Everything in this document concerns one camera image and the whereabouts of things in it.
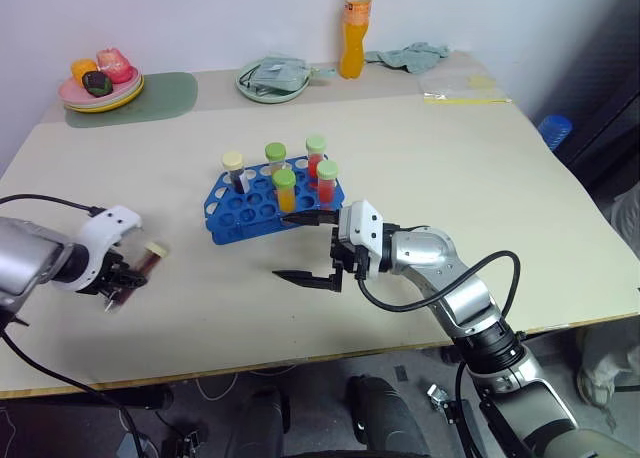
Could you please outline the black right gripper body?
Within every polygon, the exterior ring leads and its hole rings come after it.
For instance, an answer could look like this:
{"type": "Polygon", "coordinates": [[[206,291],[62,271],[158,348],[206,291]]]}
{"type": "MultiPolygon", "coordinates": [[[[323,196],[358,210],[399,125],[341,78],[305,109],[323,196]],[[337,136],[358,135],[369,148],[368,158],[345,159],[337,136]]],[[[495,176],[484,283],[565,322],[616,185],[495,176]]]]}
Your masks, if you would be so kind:
{"type": "Polygon", "coordinates": [[[333,273],[329,275],[329,290],[342,291],[343,273],[352,274],[358,280],[360,276],[360,263],[357,253],[348,248],[339,240],[339,228],[334,227],[331,234],[330,257],[332,259],[333,273]]]}

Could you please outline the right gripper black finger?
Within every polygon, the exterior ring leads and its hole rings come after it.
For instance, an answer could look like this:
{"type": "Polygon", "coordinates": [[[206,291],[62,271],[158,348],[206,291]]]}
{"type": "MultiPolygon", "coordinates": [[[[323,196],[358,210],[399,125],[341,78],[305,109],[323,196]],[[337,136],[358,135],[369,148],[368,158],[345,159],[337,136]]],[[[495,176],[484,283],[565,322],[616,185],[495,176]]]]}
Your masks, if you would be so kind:
{"type": "Polygon", "coordinates": [[[310,209],[286,214],[282,221],[301,226],[338,225],[339,210],[310,209]]]}
{"type": "Polygon", "coordinates": [[[300,287],[329,290],[340,293],[342,291],[342,272],[330,274],[328,277],[318,277],[309,271],[302,270],[274,270],[273,274],[300,287]]]}

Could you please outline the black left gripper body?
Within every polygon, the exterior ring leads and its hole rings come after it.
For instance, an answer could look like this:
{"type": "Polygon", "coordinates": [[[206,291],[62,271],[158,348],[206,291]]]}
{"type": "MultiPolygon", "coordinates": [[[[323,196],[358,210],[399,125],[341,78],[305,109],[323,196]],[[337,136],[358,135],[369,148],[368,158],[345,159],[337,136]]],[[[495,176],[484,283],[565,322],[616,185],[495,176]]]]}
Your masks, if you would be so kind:
{"type": "Polygon", "coordinates": [[[96,278],[90,285],[91,295],[113,298],[129,288],[131,284],[130,267],[121,254],[108,251],[96,278]]]}

